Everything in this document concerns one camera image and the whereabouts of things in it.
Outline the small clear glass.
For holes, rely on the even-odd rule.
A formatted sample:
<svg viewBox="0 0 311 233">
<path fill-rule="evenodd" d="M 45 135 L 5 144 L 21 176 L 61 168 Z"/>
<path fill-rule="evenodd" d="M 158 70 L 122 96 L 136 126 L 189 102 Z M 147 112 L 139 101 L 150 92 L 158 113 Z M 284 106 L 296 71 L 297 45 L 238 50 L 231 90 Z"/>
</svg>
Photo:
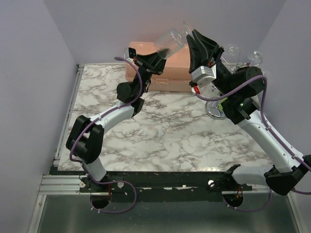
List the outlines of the small clear glass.
<svg viewBox="0 0 311 233">
<path fill-rule="evenodd" d="M 175 28 L 169 29 L 154 42 L 154 47 L 161 58 L 168 59 L 184 48 L 188 35 L 193 37 L 192 27 L 184 21 L 182 31 L 179 32 Z"/>
</svg>

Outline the tall clear wine glass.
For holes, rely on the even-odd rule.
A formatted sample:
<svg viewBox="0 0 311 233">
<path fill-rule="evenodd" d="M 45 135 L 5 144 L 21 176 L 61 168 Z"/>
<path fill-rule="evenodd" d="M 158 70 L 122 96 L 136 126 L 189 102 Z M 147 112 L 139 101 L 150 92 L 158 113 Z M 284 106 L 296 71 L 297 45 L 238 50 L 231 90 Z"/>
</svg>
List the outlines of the tall clear wine glass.
<svg viewBox="0 0 311 233">
<path fill-rule="evenodd" d="M 241 51 L 235 44 L 227 44 L 224 46 L 223 58 L 229 64 L 237 64 L 240 60 Z"/>
</svg>

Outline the green plastic goblet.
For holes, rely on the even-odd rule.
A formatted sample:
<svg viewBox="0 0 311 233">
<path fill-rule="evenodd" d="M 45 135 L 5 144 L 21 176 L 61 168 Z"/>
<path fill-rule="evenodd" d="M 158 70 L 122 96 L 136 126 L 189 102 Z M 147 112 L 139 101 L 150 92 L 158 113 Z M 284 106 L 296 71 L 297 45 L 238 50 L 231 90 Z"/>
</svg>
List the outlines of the green plastic goblet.
<svg viewBox="0 0 311 233">
<path fill-rule="evenodd" d="M 220 111 L 223 111 L 222 103 L 223 103 L 226 99 L 227 99 L 227 98 L 224 98 L 224 99 L 222 99 L 222 100 L 219 101 L 218 107 L 219 107 L 219 110 L 220 110 Z"/>
</svg>

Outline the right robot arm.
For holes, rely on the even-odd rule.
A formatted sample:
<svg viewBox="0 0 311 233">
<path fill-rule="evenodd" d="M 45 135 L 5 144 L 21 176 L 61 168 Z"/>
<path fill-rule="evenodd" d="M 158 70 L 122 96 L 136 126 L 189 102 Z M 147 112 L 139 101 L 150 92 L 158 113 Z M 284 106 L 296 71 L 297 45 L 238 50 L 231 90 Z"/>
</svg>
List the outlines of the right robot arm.
<svg viewBox="0 0 311 233">
<path fill-rule="evenodd" d="M 265 185 L 279 195 L 295 186 L 311 169 L 311 157 L 295 149 L 264 115 L 267 78 L 258 67 L 241 67 L 234 73 L 222 63 L 224 48 L 196 29 L 187 35 L 191 81 L 196 96 L 206 102 L 221 101 L 229 120 L 248 133 L 273 162 L 272 168 L 237 165 L 224 177 L 224 186 Z"/>
</svg>

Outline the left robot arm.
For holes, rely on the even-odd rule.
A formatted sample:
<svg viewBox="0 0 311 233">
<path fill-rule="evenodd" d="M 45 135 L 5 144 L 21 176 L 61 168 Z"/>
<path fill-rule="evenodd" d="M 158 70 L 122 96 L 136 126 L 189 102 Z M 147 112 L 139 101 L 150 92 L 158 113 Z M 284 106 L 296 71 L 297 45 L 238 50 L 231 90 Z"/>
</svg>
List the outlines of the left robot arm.
<svg viewBox="0 0 311 233">
<path fill-rule="evenodd" d="M 141 111 L 144 104 L 142 95 L 148 91 L 151 77 L 161 75 L 166 64 L 166 59 L 162 56 L 167 49 L 148 55 L 137 54 L 133 48 L 128 48 L 127 51 L 133 62 L 121 57 L 115 59 L 128 63 L 136 75 L 132 81 L 118 84 L 116 89 L 118 103 L 92 117 L 84 115 L 77 117 L 66 142 L 70 160 L 82 165 L 86 173 L 92 177 L 91 186 L 98 192 L 104 191 L 108 185 L 105 177 L 107 171 L 99 158 L 104 135 L 117 124 Z"/>
</svg>

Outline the clear stemmed wine glass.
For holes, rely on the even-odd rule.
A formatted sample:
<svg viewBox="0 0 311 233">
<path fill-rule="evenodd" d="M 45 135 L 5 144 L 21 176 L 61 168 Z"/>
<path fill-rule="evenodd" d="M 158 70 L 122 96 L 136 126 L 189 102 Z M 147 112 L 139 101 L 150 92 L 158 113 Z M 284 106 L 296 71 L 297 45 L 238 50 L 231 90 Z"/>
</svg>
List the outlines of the clear stemmed wine glass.
<svg viewBox="0 0 311 233">
<path fill-rule="evenodd" d="M 249 66 L 257 67 L 262 63 L 263 55 L 259 51 L 252 51 L 248 53 L 248 59 L 250 60 Z"/>
</svg>

